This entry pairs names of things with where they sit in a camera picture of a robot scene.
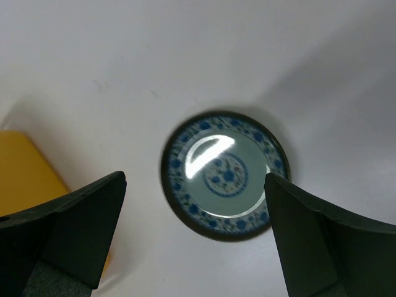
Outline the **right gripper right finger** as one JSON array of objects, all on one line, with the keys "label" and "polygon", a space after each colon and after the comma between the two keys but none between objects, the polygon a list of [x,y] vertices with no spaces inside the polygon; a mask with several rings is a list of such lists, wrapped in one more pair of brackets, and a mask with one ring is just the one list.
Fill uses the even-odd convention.
[{"label": "right gripper right finger", "polygon": [[269,217],[289,296],[395,296],[395,226],[269,173]]}]

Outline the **blue patterned plate right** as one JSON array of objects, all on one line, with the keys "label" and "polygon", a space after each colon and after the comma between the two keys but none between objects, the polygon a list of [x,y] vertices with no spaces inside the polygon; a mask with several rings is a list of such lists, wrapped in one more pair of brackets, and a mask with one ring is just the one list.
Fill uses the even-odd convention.
[{"label": "blue patterned plate right", "polygon": [[270,227],[265,199],[269,173],[291,178],[277,138],[241,113],[208,111],[169,136],[160,163],[161,186],[174,214],[216,241],[254,238]]}]

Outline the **yellow plastic bin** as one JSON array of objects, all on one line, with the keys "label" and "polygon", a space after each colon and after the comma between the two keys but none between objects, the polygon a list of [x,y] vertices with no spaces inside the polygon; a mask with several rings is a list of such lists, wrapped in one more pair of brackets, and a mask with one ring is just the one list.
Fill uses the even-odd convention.
[{"label": "yellow plastic bin", "polygon": [[22,132],[1,131],[1,216],[35,207],[70,190]]}]

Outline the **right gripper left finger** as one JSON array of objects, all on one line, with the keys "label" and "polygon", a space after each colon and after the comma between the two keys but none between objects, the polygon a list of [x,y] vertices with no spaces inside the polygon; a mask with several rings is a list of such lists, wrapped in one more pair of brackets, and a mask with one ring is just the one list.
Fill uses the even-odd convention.
[{"label": "right gripper left finger", "polygon": [[126,193],[115,171],[1,217],[1,296],[90,296],[98,288]]}]

